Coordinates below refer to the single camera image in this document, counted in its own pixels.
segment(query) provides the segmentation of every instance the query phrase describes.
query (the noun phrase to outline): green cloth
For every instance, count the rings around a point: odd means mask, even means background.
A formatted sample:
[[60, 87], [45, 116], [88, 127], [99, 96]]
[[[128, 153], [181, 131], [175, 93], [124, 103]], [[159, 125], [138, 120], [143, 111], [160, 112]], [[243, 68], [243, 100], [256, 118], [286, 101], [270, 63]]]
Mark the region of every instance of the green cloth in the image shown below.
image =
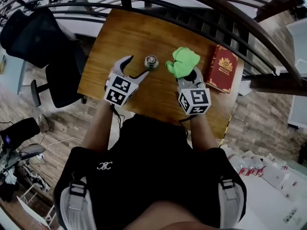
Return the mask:
[[176, 78], [188, 76], [200, 61], [200, 56], [186, 47], [180, 47], [173, 52], [174, 63], [167, 61], [165, 66]]

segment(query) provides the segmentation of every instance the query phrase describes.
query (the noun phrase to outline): white wall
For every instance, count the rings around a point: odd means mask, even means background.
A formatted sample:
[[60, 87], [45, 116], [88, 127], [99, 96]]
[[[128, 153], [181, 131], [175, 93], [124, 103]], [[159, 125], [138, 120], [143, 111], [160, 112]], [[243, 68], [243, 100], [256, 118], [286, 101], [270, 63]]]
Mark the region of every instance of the white wall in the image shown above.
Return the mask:
[[14, 222], [0, 208], [0, 224], [5, 230], [20, 230]]
[[288, 24], [293, 37], [295, 67], [300, 73], [307, 73], [307, 18]]

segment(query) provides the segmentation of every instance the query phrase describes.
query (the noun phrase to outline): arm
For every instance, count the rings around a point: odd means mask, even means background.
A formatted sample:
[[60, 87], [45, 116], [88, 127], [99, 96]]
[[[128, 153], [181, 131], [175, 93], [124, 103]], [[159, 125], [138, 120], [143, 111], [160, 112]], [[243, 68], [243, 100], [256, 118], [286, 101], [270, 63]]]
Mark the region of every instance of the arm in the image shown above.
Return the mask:
[[85, 134], [82, 147], [100, 153], [106, 151], [109, 144], [112, 117], [113, 111], [110, 103], [102, 100]]
[[196, 115], [190, 123], [192, 145], [196, 151], [206, 151], [218, 146], [205, 114]]

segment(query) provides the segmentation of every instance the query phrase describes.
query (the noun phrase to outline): red book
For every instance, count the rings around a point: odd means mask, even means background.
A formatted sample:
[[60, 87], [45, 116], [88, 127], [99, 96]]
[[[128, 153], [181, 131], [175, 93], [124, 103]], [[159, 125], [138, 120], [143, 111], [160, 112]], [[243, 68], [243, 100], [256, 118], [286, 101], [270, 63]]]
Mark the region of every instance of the red book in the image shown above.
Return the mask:
[[238, 56], [225, 47], [217, 45], [210, 69], [205, 76], [206, 85], [229, 94], [236, 72], [237, 61]]

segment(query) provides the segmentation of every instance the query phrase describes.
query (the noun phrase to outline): office chair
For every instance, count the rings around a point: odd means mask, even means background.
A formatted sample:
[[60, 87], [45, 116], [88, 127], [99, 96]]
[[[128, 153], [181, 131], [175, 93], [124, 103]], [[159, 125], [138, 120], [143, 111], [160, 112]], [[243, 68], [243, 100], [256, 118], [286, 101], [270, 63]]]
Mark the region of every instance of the office chair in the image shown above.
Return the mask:
[[6, 22], [0, 43], [8, 55], [24, 59], [38, 68], [44, 68], [75, 45], [61, 31], [47, 8], [36, 10], [29, 16], [17, 10]]
[[8, 55], [22, 58], [38, 68], [46, 67], [47, 84], [31, 83], [35, 106], [41, 104], [39, 93], [49, 89], [57, 108], [85, 97], [77, 93], [87, 56], [78, 44], [61, 31], [49, 9], [39, 9], [30, 16], [17, 10], [6, 22], [0, 43]]

